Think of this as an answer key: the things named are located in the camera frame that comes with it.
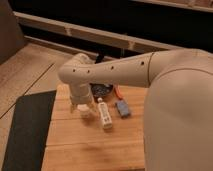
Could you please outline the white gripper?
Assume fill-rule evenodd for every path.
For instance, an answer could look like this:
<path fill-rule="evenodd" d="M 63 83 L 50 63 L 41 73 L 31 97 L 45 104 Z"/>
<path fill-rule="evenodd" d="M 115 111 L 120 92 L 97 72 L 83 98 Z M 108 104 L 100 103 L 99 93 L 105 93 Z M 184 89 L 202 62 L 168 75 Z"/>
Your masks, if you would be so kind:
<path fill-rule="evenodd" d="M 86 104 L 92 109 L 93 97 L 89 87 L 70 87 L 71 110 L 78 110 L 79 104 Z"/>

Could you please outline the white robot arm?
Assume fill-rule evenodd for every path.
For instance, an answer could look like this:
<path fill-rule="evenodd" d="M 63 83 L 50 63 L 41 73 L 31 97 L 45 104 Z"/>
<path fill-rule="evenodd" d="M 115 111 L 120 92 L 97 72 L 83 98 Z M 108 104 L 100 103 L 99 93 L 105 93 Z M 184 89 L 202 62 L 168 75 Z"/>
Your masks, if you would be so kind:
<path fill-rule="evenodd" d="M 145 170 L 213 171 L 213 53 L 176 49 L 98 64 L 80 53 L 59 78 L 75 104 L 91 101 L 91 83 L 146 87 Z"/>

